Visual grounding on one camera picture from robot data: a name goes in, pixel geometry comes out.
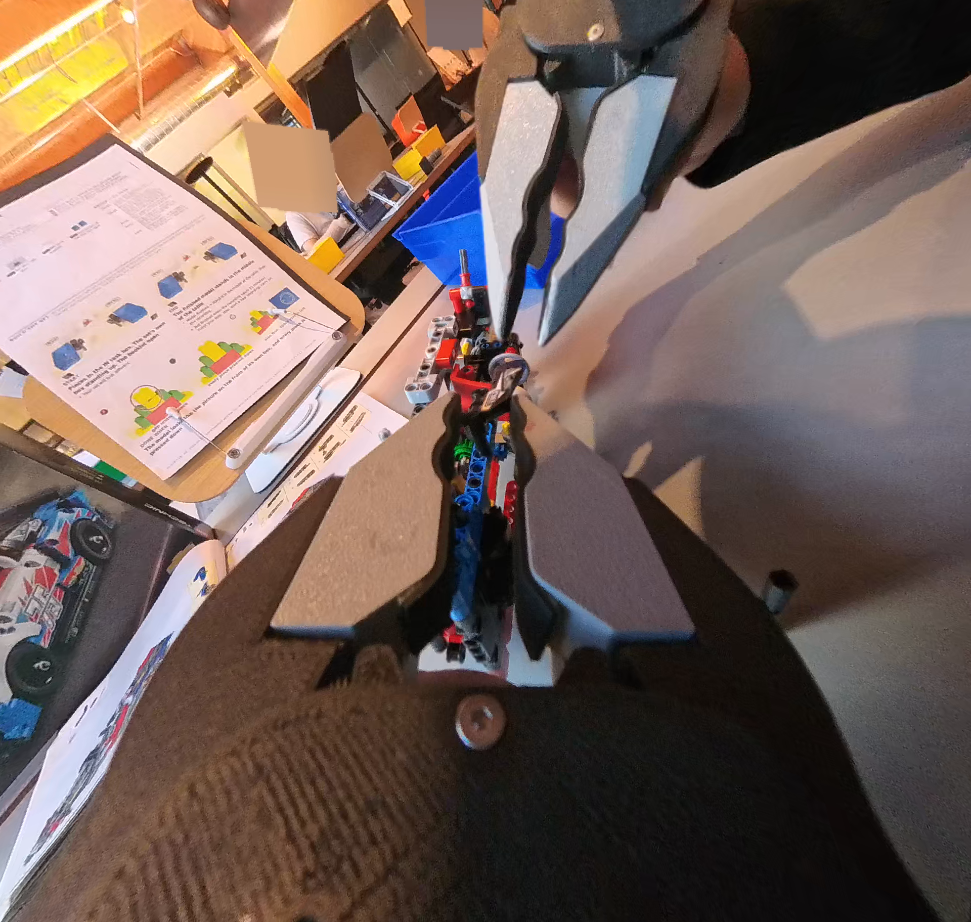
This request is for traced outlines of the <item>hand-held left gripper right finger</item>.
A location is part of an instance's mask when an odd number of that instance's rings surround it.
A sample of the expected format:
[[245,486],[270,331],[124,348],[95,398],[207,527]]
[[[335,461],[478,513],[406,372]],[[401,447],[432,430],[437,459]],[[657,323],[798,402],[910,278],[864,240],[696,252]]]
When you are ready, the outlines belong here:
[[513,581],[526,653],[682,643],[696,627],[621,475],[526,394],[511,402]]

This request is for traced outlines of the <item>person's right hand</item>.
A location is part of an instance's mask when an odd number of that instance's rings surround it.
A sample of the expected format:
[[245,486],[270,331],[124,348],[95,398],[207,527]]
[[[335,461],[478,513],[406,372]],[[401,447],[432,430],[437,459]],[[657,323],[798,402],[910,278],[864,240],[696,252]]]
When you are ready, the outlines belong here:
[[681,167],[680,176],[695,172],[710,160],[719,146],[740,127],[751,88],[751,69],[745,48],[738,35],[731,31],[726,39],[722,75],[708,118]]

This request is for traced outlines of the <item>clear plastic box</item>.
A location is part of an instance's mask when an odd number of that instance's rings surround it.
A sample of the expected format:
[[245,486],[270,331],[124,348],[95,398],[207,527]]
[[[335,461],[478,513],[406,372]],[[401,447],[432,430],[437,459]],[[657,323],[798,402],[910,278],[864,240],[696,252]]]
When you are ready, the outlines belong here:
[[361,200],[352,200],[343,185],[337,185],[340,211],[358,228],[370,233],[398,209],[398,204],[412,192],[413,186],[396,172],[381,171],[367,187]]

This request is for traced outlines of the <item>white clamp bar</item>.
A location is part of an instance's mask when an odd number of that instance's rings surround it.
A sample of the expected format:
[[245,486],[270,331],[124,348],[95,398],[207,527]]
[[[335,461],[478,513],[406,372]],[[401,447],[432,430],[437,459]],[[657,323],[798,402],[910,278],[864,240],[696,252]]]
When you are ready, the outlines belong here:
[[325,375],[332,370],[360,337],[357,331],[334,331],[329,342],[322,342],[303,362],[291,381],[255,422],[236,439],[225,454],[225,467],[241,470],[258,455],[269,453],[285,443],[280,433],[286,430],[294,415],[301,415],[311,395],[320,388]]

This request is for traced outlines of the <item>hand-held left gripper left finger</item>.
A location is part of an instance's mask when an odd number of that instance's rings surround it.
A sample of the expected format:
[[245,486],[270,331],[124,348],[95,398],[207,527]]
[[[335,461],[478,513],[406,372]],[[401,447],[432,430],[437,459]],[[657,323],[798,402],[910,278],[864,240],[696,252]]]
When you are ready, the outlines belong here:
[[445,470],[460,397],[442,394],[356,462],[334,493],[270,625],[287,637],[362,639],[409,609],[447,564]]

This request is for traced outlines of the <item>white stand base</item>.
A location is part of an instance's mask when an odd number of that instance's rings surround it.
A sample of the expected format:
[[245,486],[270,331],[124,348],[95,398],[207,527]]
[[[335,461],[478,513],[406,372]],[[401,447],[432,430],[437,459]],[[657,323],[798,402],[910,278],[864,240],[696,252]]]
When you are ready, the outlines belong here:
[[322,429],[346,398],[356,389],[362,374],[358,370],[335,367],[329,370],[285,421],[278,424],[245,476],[254,493],[267,490],[311,438]]

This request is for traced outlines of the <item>person's right forearm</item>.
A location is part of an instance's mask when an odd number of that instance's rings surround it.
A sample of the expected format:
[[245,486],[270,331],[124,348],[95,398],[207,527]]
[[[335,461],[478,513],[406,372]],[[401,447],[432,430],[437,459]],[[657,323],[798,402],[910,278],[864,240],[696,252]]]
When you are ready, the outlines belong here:
[[737,0],[747,62],[736,125],[687,175],[710,189],[772,157],[969,76],[969,0]]

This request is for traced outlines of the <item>black round-top stand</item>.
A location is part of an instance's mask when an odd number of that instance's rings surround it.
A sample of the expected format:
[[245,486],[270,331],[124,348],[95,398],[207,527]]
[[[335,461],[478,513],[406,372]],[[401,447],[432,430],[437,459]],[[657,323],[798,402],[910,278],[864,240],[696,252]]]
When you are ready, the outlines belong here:
[[274,220],[255,202],[211,155],[197,157],[183,172],[186,183],[198,193],[210,198],[226,213],[239,221],[247,221],[267,233],[275,230]]

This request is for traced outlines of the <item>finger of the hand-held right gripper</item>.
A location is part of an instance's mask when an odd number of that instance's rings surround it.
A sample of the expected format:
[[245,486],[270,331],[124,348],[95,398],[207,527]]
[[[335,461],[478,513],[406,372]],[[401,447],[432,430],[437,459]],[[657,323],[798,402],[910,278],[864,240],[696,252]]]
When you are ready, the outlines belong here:
[[492,327],[512,332],[537,245],[550,241],[550,199],[562,153],[562,104],[535,79],[513,81],[479,185],[484,269]]
[[576,313],[643,212],[642,187],[676,84],[674,77],[644,74],[610,89],[561,94],[579,192],[548,278],[540,346]]

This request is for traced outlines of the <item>toy car chassis model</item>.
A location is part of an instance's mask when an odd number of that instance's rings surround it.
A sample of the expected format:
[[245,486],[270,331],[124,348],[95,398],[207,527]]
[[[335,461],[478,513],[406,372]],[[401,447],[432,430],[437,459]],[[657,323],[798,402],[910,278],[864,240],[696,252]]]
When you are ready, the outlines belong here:
[[460,248],[456,259],[453,311],[429,323],[424,353],[403,392],[413,415],[442,394],[459,399],[446,467],[453,494],[450,618],[431,646],[449,663],[501,673],[514,601],[518,492],[509,405],[529,369],[516,334],[502,338],[493,331],[488,292],[473,284],[467,250]]

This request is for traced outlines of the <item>open instruction booklet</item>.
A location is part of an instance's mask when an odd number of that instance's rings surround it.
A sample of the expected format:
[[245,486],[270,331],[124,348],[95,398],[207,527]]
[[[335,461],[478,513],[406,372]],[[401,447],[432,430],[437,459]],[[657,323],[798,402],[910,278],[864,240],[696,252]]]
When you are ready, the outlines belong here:
[[359,394],[326,420],[305,457],[265,496],[236,535],[189,548],[176,560],[158,600],[160,610],[122,650],[94,691],[43,746],[29,767],[25,800],[14,806],[17,831],[2,836],[2,916],[77,819],[102,780],[149,681],[179,633],[212,590],[278,527],[318,484],[350,466],[405,423],[405,416]]

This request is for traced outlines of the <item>blue plastic bin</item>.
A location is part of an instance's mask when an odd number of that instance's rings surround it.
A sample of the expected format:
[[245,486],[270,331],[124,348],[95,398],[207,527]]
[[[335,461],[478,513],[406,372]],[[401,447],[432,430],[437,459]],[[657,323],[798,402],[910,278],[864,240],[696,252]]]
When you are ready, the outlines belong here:
[[[472,284],[487,284],[487,241],[479,194],[478,156],[472,153],[395,233],[415,259],[448,287],[459,284],[462,249],[468,254]],[[546,286],[562,248],[564,218],[551,212],[544,219],[549,225],[536,227],[533,253],[525,270],[526,289]]]

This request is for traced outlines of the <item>black toy set box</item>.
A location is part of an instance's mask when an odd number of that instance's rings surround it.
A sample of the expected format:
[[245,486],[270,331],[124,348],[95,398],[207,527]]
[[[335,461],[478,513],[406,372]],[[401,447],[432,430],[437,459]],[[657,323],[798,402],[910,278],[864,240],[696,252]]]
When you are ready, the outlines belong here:
[[179,556],[212,530],[2,426],[1,793],[105,679]]

